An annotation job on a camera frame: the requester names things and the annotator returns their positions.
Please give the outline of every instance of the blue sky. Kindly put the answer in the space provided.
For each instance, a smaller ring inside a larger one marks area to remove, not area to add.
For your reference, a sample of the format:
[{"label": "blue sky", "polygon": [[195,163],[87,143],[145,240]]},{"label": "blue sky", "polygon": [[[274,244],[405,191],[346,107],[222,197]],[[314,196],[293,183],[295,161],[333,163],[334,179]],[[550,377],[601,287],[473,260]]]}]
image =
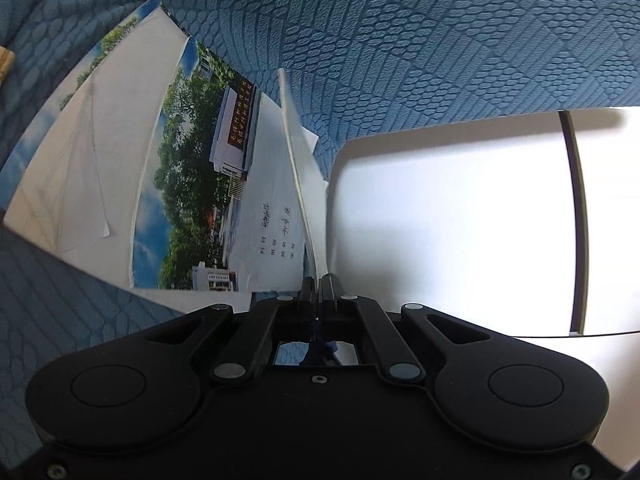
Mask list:
[{"label": "blue sky", "polygon": [[154,10],[158,8],[160,5],[160,0],[147,0],[145,3],[140,5],[136,10],[134,10],[129,16],[127,16],[123,21],[127,22],[130,16],[136,16],[140,21],[144,20],[148,15],[150,15]]},{"label": "blue sky", "polygon": [[[185,46],[179,65],[184,73],[191,75],[198,62],[196,41],[190,38]],[[142,190],[138,202],[136,230],[133,238],[133,279],[134,286],[158,288],[158,276],[162,260],[169,247],[171,224],[164,214],[162,194],[154,185],[154,175],[160,166],[158,147],[162,142],[162,130],[166,124],[164,112],[160,112],[158,125],[149,150]]]}]

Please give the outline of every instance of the cloud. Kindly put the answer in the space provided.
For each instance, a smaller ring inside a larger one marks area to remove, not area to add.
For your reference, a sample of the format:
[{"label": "cloud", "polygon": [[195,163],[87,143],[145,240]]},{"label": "cloud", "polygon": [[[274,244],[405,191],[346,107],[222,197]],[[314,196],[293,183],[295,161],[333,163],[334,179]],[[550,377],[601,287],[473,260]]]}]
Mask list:
[{"label": "cloud", "polygon": [[28,165],[57,118],[55,112],[41,108],[15,145],[14,156],[19,156]]},{"label": "cloud", "polygon": [[134,250],[142,257],[149,267],[157,267],[160,263],[160,256],[142,242],[133,243]]},{"label": "cloud", "polygon": [[155,140],[151,141],[151,148],[149,149],[149,158],[146,161],[146,170],[142,181],[143,189],[154,189],[154,176],[156,171],[160,167],[160,157],[158,156],[158,144]]},{"label": "cloud", "polygon": [[158,215],[164,217],[164,202],[162,194],[155,187],[143,189],[138,201],[136,215],[136,234],[149,231],[158,223]]}]

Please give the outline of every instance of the building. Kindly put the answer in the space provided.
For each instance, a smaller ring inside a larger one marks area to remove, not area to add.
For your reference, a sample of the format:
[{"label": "building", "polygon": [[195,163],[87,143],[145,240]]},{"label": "building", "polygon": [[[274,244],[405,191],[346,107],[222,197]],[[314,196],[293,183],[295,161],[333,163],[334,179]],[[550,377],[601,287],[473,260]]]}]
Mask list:
[{"label": "building", "polygon": [[225,89],[211,143],[209,161],[214,170],[236,180],[245,180],[248,170],[245,151],[251,132],[255,93],[255,85],[244,77],[236,89],[230,86]]},{"label": "building", "polygon": [[206,79],[207,81],[211,81],[211,77],[213,76],[213,67],[211,66],[209,57],[202,55],[200,56],[198,71],[204,79]]},{"label": "building", "polygon": [[222,264],[228,266],[229,254],[236,238],[236,226],[240,216],[241,201],[231,197],[220,221],[220,245],[222,245]]},{"label": "building", "polygon": [[204,262],[191,268],[193,290],[216,290],[220,292],[237,292],[236,273],[228,269],[206,267]]},{"label": "building", "polygon": [[219,244],[220,243],[220,229],[222,228],[223,212],[217,207],[213,208],[207,213],[207,227],[209,229],[209,235],[211,239]]}]

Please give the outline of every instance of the circular pad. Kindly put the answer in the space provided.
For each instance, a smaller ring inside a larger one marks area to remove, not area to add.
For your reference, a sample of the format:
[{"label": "circular pad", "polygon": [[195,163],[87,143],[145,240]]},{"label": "circular pad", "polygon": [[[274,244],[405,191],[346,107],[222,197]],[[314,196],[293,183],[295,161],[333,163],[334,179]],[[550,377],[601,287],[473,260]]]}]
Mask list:
[{"label": "circular pad", "polygon": [[504,402],[534,408],[551,404],[562,395],[562,381],[540,366],[513,365],[501,368],[489,378],[491,391]]},{"label": "circular pad", "polygon": [[96,408],[122,406],[144,391],[146,379],[142,373],[121,365],[89,368],[75,378],[71,391],[80,402]]}]

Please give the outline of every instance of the fabric pattern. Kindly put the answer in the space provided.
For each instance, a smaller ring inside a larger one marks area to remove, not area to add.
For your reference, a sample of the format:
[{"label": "fabric pattern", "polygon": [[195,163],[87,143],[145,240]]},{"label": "fabric pattern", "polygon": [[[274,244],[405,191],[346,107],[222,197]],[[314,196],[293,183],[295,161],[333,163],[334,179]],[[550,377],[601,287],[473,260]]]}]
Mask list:
[{"label": "fabric pattern", "polygon": [[[0,44],[17,55],[0,89],[0,163],[71,68],[144,1],[0,0]],[[640,104],[640,0],[163,1],[276,101],[275,70],[289,70],[325,176],[356,137]],[[37,367],[175,314],[7,232],[0,265],[0,460],[17,465],[38,447],[22,400]]]}]

